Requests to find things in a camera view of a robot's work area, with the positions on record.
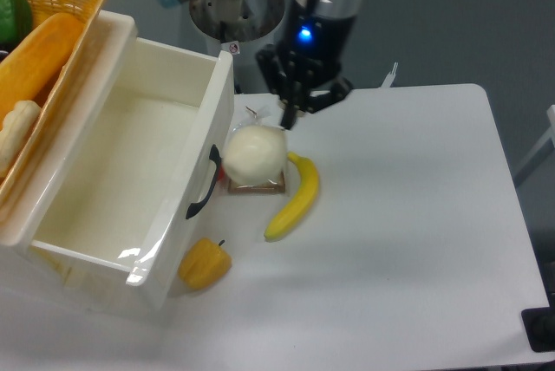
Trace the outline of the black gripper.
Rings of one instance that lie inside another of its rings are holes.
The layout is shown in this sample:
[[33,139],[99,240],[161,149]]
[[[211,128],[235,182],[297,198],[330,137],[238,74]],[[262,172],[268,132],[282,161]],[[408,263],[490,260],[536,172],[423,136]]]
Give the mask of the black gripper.
[[296,125],[298,114],[335,105],[352,90],[352,83],[340,76],[352,19],[317,13],[323,5],[324,0],[292,1],[282,39],[255,55],[267,88],[278,96],[284,130]]

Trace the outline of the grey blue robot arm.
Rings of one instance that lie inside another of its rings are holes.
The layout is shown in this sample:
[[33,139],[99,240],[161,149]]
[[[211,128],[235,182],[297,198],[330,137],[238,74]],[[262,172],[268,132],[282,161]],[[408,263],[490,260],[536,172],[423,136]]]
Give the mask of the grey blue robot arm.
[[158,1],[185,5],[207,52],[232,56],[238,92],[278,98],[284,128],[344,100],[352,88],[341,61],[363,0]]

